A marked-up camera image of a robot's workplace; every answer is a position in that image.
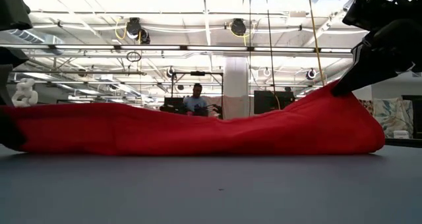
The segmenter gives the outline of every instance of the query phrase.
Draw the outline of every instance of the blue shirt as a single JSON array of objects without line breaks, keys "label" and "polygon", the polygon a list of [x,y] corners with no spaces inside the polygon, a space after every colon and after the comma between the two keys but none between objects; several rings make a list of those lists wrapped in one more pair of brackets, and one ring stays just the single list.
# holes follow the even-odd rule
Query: blue shirt
[{"label": "blue shirt", "polygon": [[183,103],[190,111],[195,111],[195,108],[206,107],[206,101],[202,97],[186,97],[185,99],[183,99]]}]

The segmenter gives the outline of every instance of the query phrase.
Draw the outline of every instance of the man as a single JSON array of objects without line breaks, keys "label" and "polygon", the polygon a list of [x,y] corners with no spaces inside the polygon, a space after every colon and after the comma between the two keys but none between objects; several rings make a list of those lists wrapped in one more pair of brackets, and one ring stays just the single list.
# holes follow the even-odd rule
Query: man
[{"label": "man", "polygon": [[201,110],[201,108],[206,107],[205,99],[200,96],[201,92],[202,85],[196,83],[193,86],[193,95],[191,97],[186,97],[183,100],[183,103],[189,111],[195,112],[195,110],[198,111]]}]

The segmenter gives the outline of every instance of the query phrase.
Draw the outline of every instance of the red cloth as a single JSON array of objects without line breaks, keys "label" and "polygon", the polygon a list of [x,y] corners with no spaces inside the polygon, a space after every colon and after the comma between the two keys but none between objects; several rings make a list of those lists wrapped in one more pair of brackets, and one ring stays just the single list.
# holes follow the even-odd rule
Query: red cloth
[{"label": "red cloth", "polygon": [[222,121],[116,103],[5,108],[24,135],[22,151],[102,155],[366,154],[384,145],[381,126],[352,95],[331,85],[283,111]]}]

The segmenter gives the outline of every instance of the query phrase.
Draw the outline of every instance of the table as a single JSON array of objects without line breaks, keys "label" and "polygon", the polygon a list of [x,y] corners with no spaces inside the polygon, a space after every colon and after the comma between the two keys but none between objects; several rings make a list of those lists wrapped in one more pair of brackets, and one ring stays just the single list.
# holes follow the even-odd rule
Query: table
[{"label": "table", "polygon": [[0,148],[0,223],[422,223],[422,149],[297,157]]}]

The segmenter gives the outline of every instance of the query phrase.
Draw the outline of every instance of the ceiling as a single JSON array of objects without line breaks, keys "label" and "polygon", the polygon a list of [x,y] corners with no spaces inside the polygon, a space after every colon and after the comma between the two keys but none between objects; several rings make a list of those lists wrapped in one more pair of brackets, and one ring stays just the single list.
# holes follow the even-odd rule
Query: ceiling
[{"label": "ceiling", "polygon": [[[65,44],[136,44],[126,37],[120,40],[129,17],[139,17],[142,27],[150,34],[151,45],[224,45],[224,46],[263,46],[269,47],[314,47],[313,22],[309,0],[24,0],[32,9],[30,19],[34,29],[31,33],[45,37],[56,36]],[[315,17],[315,30],[319,47],[351,48],[361,41],[365,32],[342,24],[342,8],[349,0],[311,0]],[[249,37],[235,37],[229,29],[234,18],[242,18],[248,28]],[[27,43],[9,33],[0,33],[1,43]],[[133,85],[142,94],[153,98],[168,95],[153,83],[169,82],[166,70],[172,67],[176,71],[223,72],[226,58],[230,54],[189,51],[145,51],[138,63],[131,63],[121,51],[65,51],[60,56],[45,51],[26,51],[32,59],[26,69],[39,70],[103,70],[122,71],[141,70],[146,76],[114,75],[118,82],[151,82],[151,85]],[[84,54],[93,54],[91,58]],[[272,76],[266,70],[274,67],[274,80],[277,84],[306,84],[320,82],[307,80],[309,69],[318,70],[316,55],[271,56],[249,53],[242,55],[251,64],[255,80],[251,80],[251,93],[262,89],[256,84],[271,84]],[[338,76],[352,63],[351,57],[325,54],[320,58],[320,65],[328,80]],[[98,78],[77,74],[59,75],[61,78],[76,81],[94,81]],[[211,76],[184,76],[183,83],[218,83]],[[107,86],[97,87],[101,93],[115,95]],[[302,88],[294,88],[296,94]],[[205,94],[221,93],[219,85],[205,86]]]}]

